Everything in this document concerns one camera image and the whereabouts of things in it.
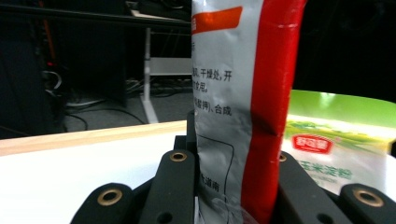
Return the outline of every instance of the crinkled plastic bag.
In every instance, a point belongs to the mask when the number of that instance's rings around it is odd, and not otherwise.
[[[192,80],[205,223],[267,223],[305,0],[193,0]]]
[[[335,194],[353,183],[389,193],[395,186],[387,180],[386,163],[395,138],[394,103],[292,91],[282,150],[322,188]]]

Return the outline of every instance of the logo label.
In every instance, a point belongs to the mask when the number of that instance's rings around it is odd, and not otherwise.
[[[295,134],[291,138],[293,148],[320,154],[328,154],[332,149],[332,141],[329,139],[313,134]]]

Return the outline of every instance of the red stripe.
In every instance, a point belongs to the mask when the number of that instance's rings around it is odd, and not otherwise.
[[[278,154],[305,1],[264,0],[262,6],[250,108],[253,130],[241,195],[242,206],[259,223],[269,222],[276,200]]]
[[[193,35],[236,28],[241,19],[242,7],[233,7],[214,12],[203,12],[192,16],[191,33]]]

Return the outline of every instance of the snack bag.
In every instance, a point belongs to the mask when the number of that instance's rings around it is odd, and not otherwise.
[[[305,0],[193,0],[192,81],[207,224],[267,223]]]
[[[292,91],[282,150],[324,189],[361,183],[395,197],[387,177],[396,104],[359,96]]]

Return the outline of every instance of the red and white package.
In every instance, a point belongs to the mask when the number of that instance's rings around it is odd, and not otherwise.
[[[305,0],[193,0],[192,80],[205,223],[267,223]]]

